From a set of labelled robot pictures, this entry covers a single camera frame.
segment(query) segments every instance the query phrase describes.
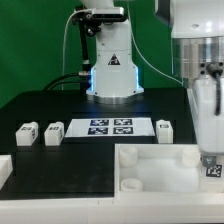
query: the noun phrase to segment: warning label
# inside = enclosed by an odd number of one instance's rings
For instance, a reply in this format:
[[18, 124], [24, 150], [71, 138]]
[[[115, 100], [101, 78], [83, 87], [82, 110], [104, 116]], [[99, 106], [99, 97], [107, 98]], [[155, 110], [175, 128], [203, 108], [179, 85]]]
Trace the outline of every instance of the warning label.
[[115, 54], [110, 59], [108, 65], [120, 65], [120, 62]]

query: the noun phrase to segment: green backdrop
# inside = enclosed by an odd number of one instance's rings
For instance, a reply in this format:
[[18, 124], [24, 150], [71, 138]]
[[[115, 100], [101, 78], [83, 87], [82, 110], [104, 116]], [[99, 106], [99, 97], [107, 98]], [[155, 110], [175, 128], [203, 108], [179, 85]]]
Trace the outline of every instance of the green backdrop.
[[[126, 8], [126, 2], [115, 1]], [[66, 21], [78, 0], [0, 1], [0, 107], [17, 94], [41, 90], [61, 75], [62, 44]], [[162, 72], [171, 74], [170, 30], [154, 16], [154, 0], [130, 1], [136, 42], [145, 58]], [[89, 55], [95, 62], [95, 40], [88, 38]], [[78, 26], [70, 26], [66, 73], [81, 70]], [[141, 85], [147, 88], [176, 87], [149, 68], [133, 48]]]

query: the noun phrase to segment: black tabletop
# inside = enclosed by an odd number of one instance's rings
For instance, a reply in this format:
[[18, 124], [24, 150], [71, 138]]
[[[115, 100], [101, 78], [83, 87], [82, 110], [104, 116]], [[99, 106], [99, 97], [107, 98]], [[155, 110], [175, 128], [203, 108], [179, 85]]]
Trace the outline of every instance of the black tabletop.
[[[72, 119], [150, 117], [153, 126], [168, 120], [174, 144], [195, 143], [186, 90], [146, 89], [143, 99], [124, 105], [86, 100], [79, 91], [32, 91], [15, 97], [0, 110], [0, 154], [12, 155], [13, 173], [0, 191], [1, 200], [111, 197], [114, 195], [114, 145], [156, 144], [156, 137], [64, 138], [61, 146], [47, 147], [44, 131]], [[15, 132], [36, 121], [39, 137], [30, 147], [17, 147]]]

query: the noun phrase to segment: white cable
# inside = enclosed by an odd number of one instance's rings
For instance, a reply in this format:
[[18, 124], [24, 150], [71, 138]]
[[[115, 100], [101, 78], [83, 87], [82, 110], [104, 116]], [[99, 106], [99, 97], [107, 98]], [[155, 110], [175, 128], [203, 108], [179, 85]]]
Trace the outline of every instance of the white cable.
[[82, 13], [82, 12], [91, 12], [91, 11], [92, 11], [92, 9], [84, 9], [84, 10], [74, 11], [67, 20], [67, 23], [66, 23], [66, 26], [65, 26], [65, 32], [64, 32], [64, 41], [63, 41], [62, 76], [65, 75], [65, 52], [66, 52], [66, 42], [67, 42], [67, 34], [68, 34], [69, 23], [70, 23], [72, 17], [75, 16], [76, 14]]
[[[130, 16], [130, 8], [129, 8], [129, 2], [127, 1], [127, 7], [128, 7], [128, 19], [130, 21], [130, 24], [131, 24], [131, 16]], [[183, 85], [182, 82], [180, 82], [179, 80], [169, 76], [169, 75], [166, 75], [165, 73], [161, 72], [160, 70], [158, 70], [157, 68], [155, 68], [153, 65], [151, 65], [146, 59], [145, 57], [142, 55], [142, 53], [140, 52], [139, 48], [138, 48], [138, 45], [135, 41], [135, 37], [134, 37], [134, 34], [133, 34], [133, 31], [132, 31], [132, 25], [131, 25], [131, 36], [132, 36], [132, 41], [133, 41], [133, 44], [136, 48], [136, 51], [138, 52], [138, 54], [140, 55], [140, 57], [142, 58], [142, 60], [150, 67], [152, 68], [153, 70], [155, 70], [156, 72], [158, 72], [160, 75], [162, 76], [165, 76], [166, 78], [169, 78], [169, 79], [172, 79], [174, 80], [175, 82], [178, 82], [179, 84]]]

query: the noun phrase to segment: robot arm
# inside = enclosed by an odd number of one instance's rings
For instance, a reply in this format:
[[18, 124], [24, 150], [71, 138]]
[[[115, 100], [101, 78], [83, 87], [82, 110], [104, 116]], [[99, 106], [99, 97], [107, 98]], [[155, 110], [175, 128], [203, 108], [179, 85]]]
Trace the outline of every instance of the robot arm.
[[172, 27], [173, 68], [188, 96], [205, 166], [224, 154], [224, 0], [156, 0], [156, 15]]
[[91, 69], [87, 99], [105, 104], [134, 101], [143, 93], [138, 83], [138, 68], [132, 61], [131, 24], [122, 7], [113, 0], [81, 0], [92, 9], [78, 14], [86, 34], [96, 37], [96, 64]]
[[89, 9], [114, 7], [113, 0], [81, 0], [81, 2]]

